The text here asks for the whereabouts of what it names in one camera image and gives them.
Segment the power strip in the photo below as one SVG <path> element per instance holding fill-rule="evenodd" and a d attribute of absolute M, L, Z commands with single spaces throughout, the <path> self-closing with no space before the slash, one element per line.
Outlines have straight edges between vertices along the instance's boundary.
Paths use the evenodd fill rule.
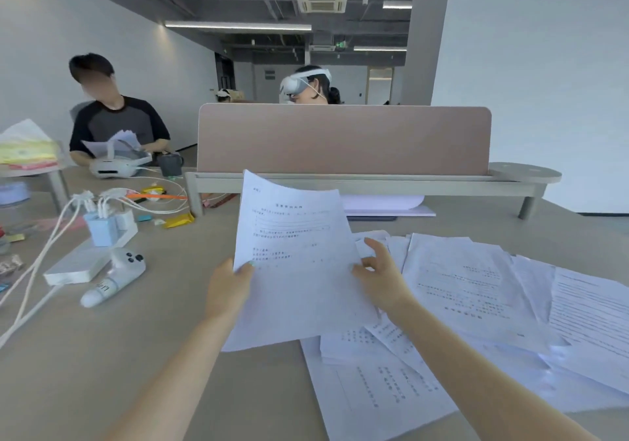
<path fill-rule="evenodd" d="M 120 236 L 113 247 L 125 246 L 138 233 L 132 211 L 116 215 Z M 50 286 L 84 284 L 96 277 L 111 260 L 111 247 L 96 247 L 92 239 L 83 241 L 73 251 L 59 260 L 43 276 Z"/>

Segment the gray column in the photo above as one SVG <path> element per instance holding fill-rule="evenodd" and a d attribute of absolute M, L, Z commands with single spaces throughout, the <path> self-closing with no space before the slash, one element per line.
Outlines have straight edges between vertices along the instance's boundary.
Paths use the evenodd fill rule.
<path fill-rule="evenodd" d="M 413 0 L 406 45 L 403 105 L 430 105 L 448 0 Z"/>

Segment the ceiling light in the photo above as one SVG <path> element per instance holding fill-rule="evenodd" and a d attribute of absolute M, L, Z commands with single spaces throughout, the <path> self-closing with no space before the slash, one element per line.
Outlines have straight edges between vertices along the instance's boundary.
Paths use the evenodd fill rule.
<path fill-rule="evenodd" d="M 406 51 L 406 47 L 354 47 L 354 51 Z"/>
<path fill-rule="evenodd" d="M 383 9 L 412 9 L 412 0 L 385 0 L 382 3 Z"/>
<path fill-rule="evenodd" d="M 309 24 L 272 24 L 272 23 L 248 23 L 248 22 L 202 22 L 202 21 L 166 21 L 164 24 L 171 28 L 187 29 L 214 29 L 214 30 L 245 30 L 245 31 L 292 31 L 311 32 L 313 27 Z"/>

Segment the vr headset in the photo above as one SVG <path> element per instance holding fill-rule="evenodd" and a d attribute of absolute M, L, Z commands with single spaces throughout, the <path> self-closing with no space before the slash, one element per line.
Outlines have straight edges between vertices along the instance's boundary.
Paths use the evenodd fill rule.
<path fill-rule="evenodd" d="M 279 84 L 280 100 L 283 95 L 290 99 L 291 95 L 299 95 L 306 88 L 312 87 L 312 85 L 308 83 L 308 77 L 312 77 L 313 75 L 325 75 L 328 81 L 332 82 L 330 71 L 326 68 L 315 68 L 314 70 L 294 73 L 282 80 L 282 83 Z"/>

